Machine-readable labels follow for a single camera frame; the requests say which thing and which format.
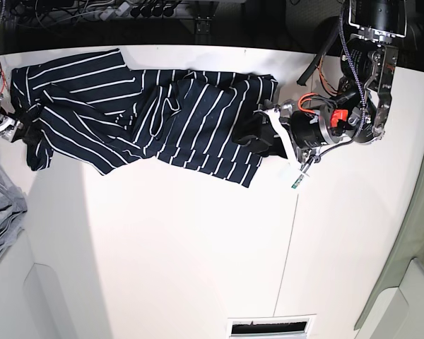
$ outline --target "navy striped fabric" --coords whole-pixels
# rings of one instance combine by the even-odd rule
[[[11,99],[40,137],[28,143],[32,170],[53,152],[101,174],[157,157],[248,187],[258,155],[231,141],[234,126],[272,100],[272,76],[129,70],[118,49],[14,69]]]

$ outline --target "black tube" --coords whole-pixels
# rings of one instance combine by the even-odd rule
[[[333,46],[334,42],[336,41],[336,38],[339,35],[339,20],[336,20],[336,24],[333,27],[333,30],[331,31],[331,34],[328,36],[328,39],[320,49],[319,53],[316,54],[316,57],[314,60],[312,60],[312,63],[308,66],[305,72],[301,75],[301,77],[298,78],[297,84],[300,86],[306,86],[306,82],[309,78],[311,78],[312,74],[316,70],[316,68],[319,66],[320,59],[328,53],[331,46]]]

